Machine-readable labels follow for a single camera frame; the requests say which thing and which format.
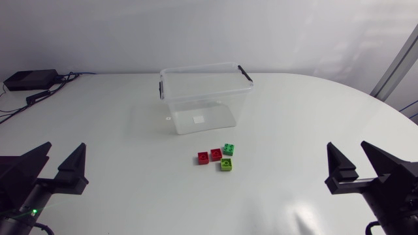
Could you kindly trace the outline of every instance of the power adapter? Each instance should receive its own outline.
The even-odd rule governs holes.
[[[3,83],[9,91],[50,89],[55,84],[57,75],[55,69],[19,71]]]

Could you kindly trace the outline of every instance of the black electronic device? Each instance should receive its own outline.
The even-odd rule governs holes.
[[[28,235],[54,193],[81,195],[89,181],[84,177],[86,145],[80,144],[58,167],[54,179],[38,178],[48,161],[47,142],[19,157],[0,157],[0,235]]]
[[[58,75],[55,69],[19,71],[4,81],[10,91],[50,89]]]
[[[378,175],[357,180],[355,165],[332,143],[327,145],[331,194],[360,193],[378,219],[366,228],[381,225],[387,235],[418,234],[418,162],[398,159],[368,142],[361,146]]]

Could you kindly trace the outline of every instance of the white label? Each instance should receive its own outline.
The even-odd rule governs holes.
[[[203,116],[196,116],[193,117],[193,121],[195,122],[195,124],[204,123],[204,118]]]

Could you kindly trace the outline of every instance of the black cable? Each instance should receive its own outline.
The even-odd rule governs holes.
[[[4,95],[6,93],[6,90],[5,90],[5,84],[3,84],[3,92],[2,92],[2,94],[0,94],[0,97],[2,96],[2,95]]]
[[[54,232],[52,232],[52,229],[50,229],[50,227],[43,225],[41,223],[35,223],[35,225],[33,225],[34,227],[40,228],[41,230],[45,230],[45,232],[48,235],[54,235]]]
[[[7,120],[8,120],[8,119],[10,119],[11,117],[15,116],[16,114],[18,114],[18,113],[20,113],[20,112],[23,112],[24,110],[26,110],[26,109],[27,109],[27,108],[29,108],[30,106],[32,106],[32,105],[34,105],[34,104],[37,104],[37,103],[39,103],[39,102],[43,101],[44,99],[47,99],[47,98],[51,97],[53,94],[55,94],[57,91],[59,91],[62,87],[64,87],[64,86],[65,86],[65,84],[67,84],[67,83],[69,83],[69,82],[74,81],[74,80],[75,80],[75,79],[77,79],[77,78],[78,78],[81,74],[82,74],[82,73],[74,73],[74,72],[70,72],[69,74],[65,75],[64,77],[67,77],[67,79],[65,79],[65,80],[64,80],[64,82],[63,82],[62,84],[60,84],[60,85],[59,85],[59,87],[58,87],[57,89],[50,91],[50,93],[51,93],[51,94],[49,94],[49,95],[47,95],[47,96],[45,96],[45,97],[43,97],[43,98],[41,98],[41,99],[39,99],[39,100],[35,101],[35,102],[34,102],[33,104],[31,104],[31,105],[26,105],[26,106],[23,106],[23,107],[21,107],[21,108],[17,108],[17,109],[15,109],[15,110],[10,110],[10,111],[2,111],[2,112],[13,112],[13,111],[15,111],[15,112],[14,112],[14,113],[12,113],[12,114],[5,114],[5,115],[0,116],[0,118],[1,118],[1,117],[4,117],[4,116],[8,116],[8,117],[6,117],[5,119],[1,120],[1,121],[0,121],[0,124],[4,123],[5,121],[7,121]]]
[[[372,234],[372,227],[380,225],[379,222],[373,221],[370,222],[366,227],[366,235],[373,235]]]

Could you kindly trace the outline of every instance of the red lego brick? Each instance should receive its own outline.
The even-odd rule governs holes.
[[[210,154],[212,155],[212,161],[219,161],[222,158],[221,149],[211,149]]]
[[[199,159],[199,165],[209,163],[208,152],[197,153],[197,158]]]

